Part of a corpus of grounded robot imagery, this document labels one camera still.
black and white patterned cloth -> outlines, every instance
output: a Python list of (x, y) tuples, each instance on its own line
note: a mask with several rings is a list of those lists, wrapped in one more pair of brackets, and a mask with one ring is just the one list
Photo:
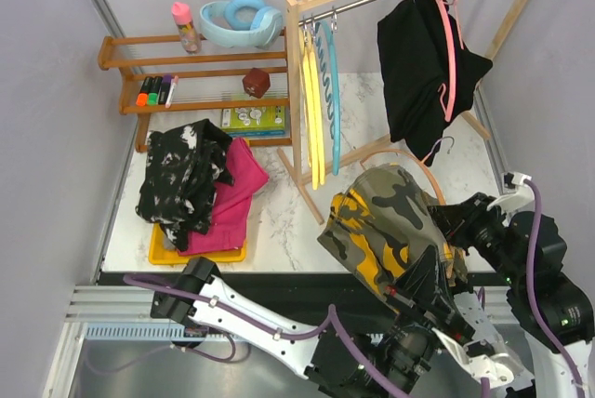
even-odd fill
[(180, 251), (188, 232), (207, 233), (215, 203), (215, 181), (233, 185), (225, 167), (231, 137), (208, 119), (153, 131), (137, 214), (159, 223)]

green marker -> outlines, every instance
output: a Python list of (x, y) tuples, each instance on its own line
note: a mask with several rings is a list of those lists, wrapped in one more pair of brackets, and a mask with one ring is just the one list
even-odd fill
[(157, 105), (157, 96), (159, 96), (159, 89), (161, 88), (161, 81), (163, 77), (158, 75), (152, 80), (151, 90), (147, 98), (147, 105)]

gray floor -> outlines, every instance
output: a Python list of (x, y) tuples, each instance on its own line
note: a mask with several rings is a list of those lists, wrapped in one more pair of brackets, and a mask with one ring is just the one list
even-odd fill
[[(499, 331), (522, 357), (525, 365), (531, 368), (530, 354), (520, 328), (500, 327)], [(89, 358), (93, 364), (97, 368), (110, 369), (163, 342), (93, 341), (86, 344), (91, 344)], [(204, 349), (225, 355), (229, 348), (225, 343), (209, 343), (204, 344)], [(237, 365), (222, 365), (194, 354), (168, 350), (108, 377), (96, 376), (79, 366), (75, 382), (80, 392), (76, 394), (73, 391), (72, 398), (325, 397), (317, 392), (314, 384), (295, 377), (282, 364), (258, 350), (253, 350), (247, 361)], [(479, 397), (480, 387), (462, 373), (448, 354), (442, 354), (433, 358), (431, 371), (419, 380), (412, 396)]]

marker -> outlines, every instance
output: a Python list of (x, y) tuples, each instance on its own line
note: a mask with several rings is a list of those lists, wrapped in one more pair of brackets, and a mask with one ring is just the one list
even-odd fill
[(165, 101), (165, 107), (171, 107), (171, 101), (174, 98), (174, 91), (176, 90), (176, 86), (178, 86), (179, 78), (176, 76), (174, 77), (174, 81), (171, 83), (171, 88), (169, 88), (169, 94), (167, 95), (167, 100)]
[(169, 88), (171, 87), (171, 74), (164, 75), (164, 81), (161, 83), (161, 90), (159, 91), (158, 105), (165, 105), (165, 100), (169, 95)]
[(147, 105), (157, 105), (157, 95), (159, 94), (159, 88), (161, 88), (162, 80), (164, 80), (164, 78), (161, 75), (158, 75), (152, 79), (151, 91), (149, 92)]
[(151, 90), (152, 77), (145, 77), (142, 86), (140, 87), (139, 95), (137, 96), (137, 105), (144, 107), (147, 104), (147, 94)]

purple marker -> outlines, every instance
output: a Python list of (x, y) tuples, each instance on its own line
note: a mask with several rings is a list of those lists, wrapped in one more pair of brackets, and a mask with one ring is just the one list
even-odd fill
[(171, 87), (171, 74), (164, 75), (164, 80), (161, 82), (161, 90), (159, 91), (158, 105), (165, 105), (167, 101), (167, 95), (169, 94), (169, 88)]

